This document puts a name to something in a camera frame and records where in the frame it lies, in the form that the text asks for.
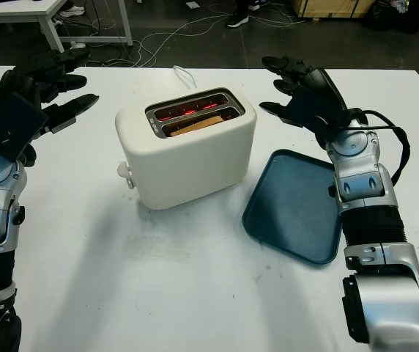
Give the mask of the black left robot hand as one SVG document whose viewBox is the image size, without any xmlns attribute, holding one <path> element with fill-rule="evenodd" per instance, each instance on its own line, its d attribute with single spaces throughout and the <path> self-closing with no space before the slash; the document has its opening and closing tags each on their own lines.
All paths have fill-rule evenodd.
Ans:
<svg viewBox="0 0 419 352">
<path fill-rule="evenodd" d="M 74 74 L 90 57 L 90 50 L 73 48 L 46 51 L 24 59 L 0 80 L 0 156 L 9 162 L 34 166 L 37 154 L 31 142 L 46 133 L 57 133 L 98 101 L 85 94 L 58 105 L 61 93 L 80 89 L 87 78 Z"/>
</svg>

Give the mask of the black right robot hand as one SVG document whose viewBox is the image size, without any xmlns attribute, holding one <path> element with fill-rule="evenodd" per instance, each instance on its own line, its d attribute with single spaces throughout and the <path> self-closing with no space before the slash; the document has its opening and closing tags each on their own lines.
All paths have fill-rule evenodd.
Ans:
<svg viewBox="0 0 419 352">
<path fill-rule="evenodd" d="M 265 56 L 262 64 L 280 76 L 273 85 L 291 100 L 285 106 L 275 102 L 262 102 L 259 106 L 286 124 L 314 133 L 321 148 L 325 149 L 353 120 L 368 123 L 362 110 L 346 106 L 325 69 L 287 56 Z"/>
</svg>

